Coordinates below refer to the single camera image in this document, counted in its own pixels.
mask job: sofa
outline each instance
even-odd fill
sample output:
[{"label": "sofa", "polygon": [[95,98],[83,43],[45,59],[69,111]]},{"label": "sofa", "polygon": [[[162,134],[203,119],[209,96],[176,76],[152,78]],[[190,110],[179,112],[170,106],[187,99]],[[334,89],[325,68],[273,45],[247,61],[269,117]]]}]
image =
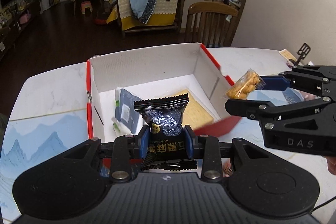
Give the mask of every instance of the sofa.
[{"label": "sofa", "polygon": [[142,24],[132,17],[129,0],[118,0],[118,5],[112,10],[107,23],[118,20],[123,37],[125,37],[127,32],[154,29],[175,29],[180,31],[183,6],[184,0],[157,0],[147,24]]}]

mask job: pink stool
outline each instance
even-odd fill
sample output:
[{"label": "pink stool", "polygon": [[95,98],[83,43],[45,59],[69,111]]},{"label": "pink stool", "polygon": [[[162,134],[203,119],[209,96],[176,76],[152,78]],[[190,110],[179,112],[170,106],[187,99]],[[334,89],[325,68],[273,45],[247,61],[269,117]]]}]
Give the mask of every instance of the pink stool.
[{"label": "pink stool", "polygon": [[91,2],[89,2],[89,1],[82,2],[81,3],[81,11],[82,11],[83,15],[85,14],[85,9],[87,9],[87,8],[90,8],[91,13],[93,12]]}]

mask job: blue package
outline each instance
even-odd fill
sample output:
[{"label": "blue package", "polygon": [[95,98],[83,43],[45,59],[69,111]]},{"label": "blue package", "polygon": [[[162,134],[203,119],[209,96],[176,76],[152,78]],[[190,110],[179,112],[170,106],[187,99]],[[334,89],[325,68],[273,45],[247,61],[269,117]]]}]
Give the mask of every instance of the blue package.
[{"label": "blue package", "polygon": [[139,113],[134,110],[134,101],[141,99],[131,94],[126,89],[120,89],[120,98],[115,107],[115,117],[131,131],[136,134],[139,121]]}]

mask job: wooden chair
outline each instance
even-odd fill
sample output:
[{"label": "wooden chair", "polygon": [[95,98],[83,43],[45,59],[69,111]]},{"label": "wooden chair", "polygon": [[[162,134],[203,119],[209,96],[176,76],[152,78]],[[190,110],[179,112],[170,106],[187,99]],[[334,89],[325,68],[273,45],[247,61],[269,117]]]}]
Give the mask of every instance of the wooden chair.
[{"label": "wooden chair", "polygon": [[238,10],[223,3],[194,3],[188,10],[184,42],[200,42],[206,47],[229,47],[237,17]]}]

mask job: plastic bag of snacks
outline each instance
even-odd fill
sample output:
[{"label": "plastic bag of snacks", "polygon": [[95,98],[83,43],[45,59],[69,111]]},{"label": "plastic bag of snacks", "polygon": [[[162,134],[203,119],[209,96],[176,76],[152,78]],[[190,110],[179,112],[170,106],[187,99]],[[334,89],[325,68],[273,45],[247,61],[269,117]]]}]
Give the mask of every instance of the plastic bag of snacks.
[{"label": "plastic bag of snacks", "polygon": [[226,92],[226,95],[232,99],[246,99],[250,92],[260,89],[265,85],[262,78],[254,70],[249,69],[247,73]]}]

